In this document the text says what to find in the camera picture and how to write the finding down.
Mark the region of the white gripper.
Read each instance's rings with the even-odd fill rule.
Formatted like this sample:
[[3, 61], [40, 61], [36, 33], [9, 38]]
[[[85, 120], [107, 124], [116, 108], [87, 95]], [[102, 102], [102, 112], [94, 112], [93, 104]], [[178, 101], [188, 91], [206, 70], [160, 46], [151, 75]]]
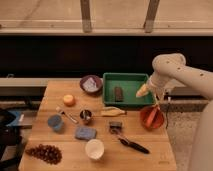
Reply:
[[143, 84], [139, 90], [136, 92], [137, 97], [145, 96], [148, 93], [148, 90], [156, 95], [158, 99], [164, 98], [164, 87], [165, 81], [156, 75], [151, 75], [147, 81], [147, 86]]

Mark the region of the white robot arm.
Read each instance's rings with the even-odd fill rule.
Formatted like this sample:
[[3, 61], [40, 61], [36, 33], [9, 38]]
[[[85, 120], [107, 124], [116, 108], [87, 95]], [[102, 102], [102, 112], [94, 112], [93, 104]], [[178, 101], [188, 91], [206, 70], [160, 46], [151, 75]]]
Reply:
[[137, 91], [137, 97], [149, 91], [162, 97], [165, 85], [176, 79], [209, 100], [198, 122], [188, 171], [213, 171], [213, 72], [187, 66], [180, 53], [158, 55], [152, 67], [154, 72]]

